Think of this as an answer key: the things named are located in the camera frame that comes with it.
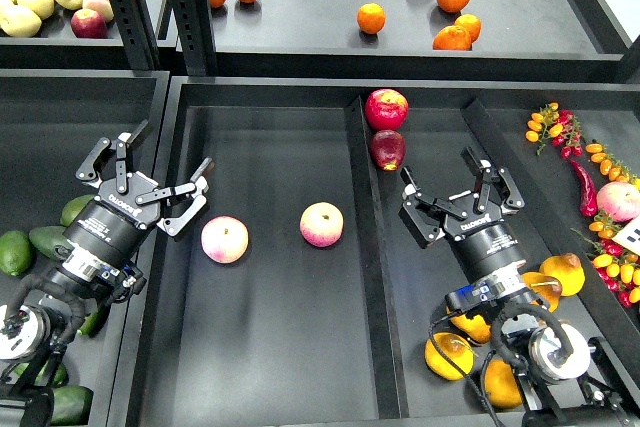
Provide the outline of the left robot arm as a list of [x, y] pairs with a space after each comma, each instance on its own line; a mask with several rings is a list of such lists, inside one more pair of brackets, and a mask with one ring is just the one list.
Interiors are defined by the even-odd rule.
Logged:
[[1, 411], [13, 426], [50, 425], [55, 373], [88, 303], [108, 307], [139, 294], [146, 278], [133, 257], [141, 244], [155, 228], [177, 236], [206, 209], [211, 158], [178, 186], [162, 187], [132, 169], [147, 129], [142, 121], [96, 142], [75, 173], [96, 194], [65, 229], [57, 264], [27, 275], [1, 307]]

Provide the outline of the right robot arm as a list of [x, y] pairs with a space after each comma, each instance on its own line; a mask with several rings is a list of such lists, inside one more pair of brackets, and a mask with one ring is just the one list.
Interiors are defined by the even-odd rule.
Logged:
[[525, 202], [505, 167], [461, 153], [473, 189], [437, 198], [422, 192], [409, 167], [399, 216], [421, 248], [445, 239], [467, 284], [445, 297], [448, 319], [480, 316], [490, 326], [486, 359], [503, 360], [524, 402], [525, 426], [636, 426], [639, 391], [609, 344], [585, 339], [528, 287], [518, 239], [505, 218]]

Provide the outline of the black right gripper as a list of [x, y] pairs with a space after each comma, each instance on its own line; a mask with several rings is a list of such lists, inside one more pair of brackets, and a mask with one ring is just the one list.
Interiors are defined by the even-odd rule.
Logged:
[[[468, 280], [479, 280], [503, 267], [524, 266], [525, 254], [503, 218], [525, 206], [509, 170], [481, 159], [471, 146], [462, 150], [461, 157], [475, 176], [475, 186], [472, 192], [448, 200], [423, 194], [411, 169], [401, 168], [404, 190], [399, 216], [405, 227], [422, 249], [445, 235]], [[499, 204], [490, 201], [493, 191]]]

